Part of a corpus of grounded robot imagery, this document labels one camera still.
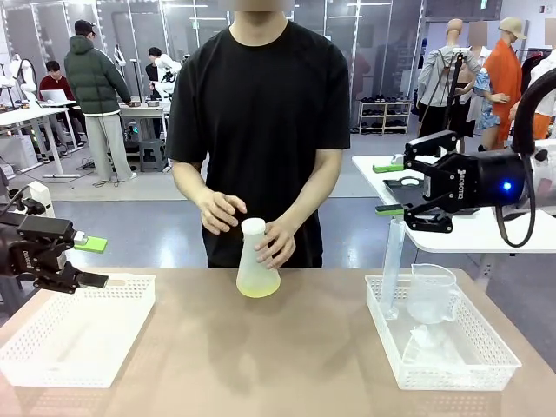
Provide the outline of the person's right hand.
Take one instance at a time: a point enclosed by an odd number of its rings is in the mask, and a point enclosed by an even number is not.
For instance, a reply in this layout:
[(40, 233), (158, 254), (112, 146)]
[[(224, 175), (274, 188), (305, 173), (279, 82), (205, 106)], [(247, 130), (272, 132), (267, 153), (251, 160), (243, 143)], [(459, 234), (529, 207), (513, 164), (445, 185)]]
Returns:
[(202, 191), (195, 204), (201, 212), (202, 226), (213, 235), (229, 232), (239, 225), (237, 216), (247, 214), (242, 199), (211, 189)]

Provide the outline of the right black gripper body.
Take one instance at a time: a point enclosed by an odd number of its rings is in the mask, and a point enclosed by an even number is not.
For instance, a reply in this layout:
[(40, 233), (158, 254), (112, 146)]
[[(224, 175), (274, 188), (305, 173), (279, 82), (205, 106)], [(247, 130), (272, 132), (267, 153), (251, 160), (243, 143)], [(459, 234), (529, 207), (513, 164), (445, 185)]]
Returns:
[(424, 173), (427, 202), (447, 213), (505, 207), (519, 201), (526, 189), (526, 166), (511, 151), (442, 156)]

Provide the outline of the person's left hand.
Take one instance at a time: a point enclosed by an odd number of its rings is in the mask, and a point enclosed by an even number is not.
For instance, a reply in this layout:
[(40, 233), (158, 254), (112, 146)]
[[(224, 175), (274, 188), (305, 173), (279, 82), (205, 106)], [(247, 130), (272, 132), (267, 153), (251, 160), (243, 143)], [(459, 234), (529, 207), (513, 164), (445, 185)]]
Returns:
[(285, 216), (269, 222), (264, 236), (256, 245), (257, 261), (268, 269), (278, 269), (296, 249), (296, 226)]

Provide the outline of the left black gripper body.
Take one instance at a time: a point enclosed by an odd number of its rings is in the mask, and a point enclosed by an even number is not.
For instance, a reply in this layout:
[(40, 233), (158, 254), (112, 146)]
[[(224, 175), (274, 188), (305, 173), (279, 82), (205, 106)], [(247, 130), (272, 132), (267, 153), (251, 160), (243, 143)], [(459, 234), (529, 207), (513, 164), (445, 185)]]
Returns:
[(67, 247), (27, 241), (17, 233), (18, 226), (1, 225), (1, 275), (17, 277), (32, 274), (37, 269), (61, 270), (65, 261), (59, 258)]

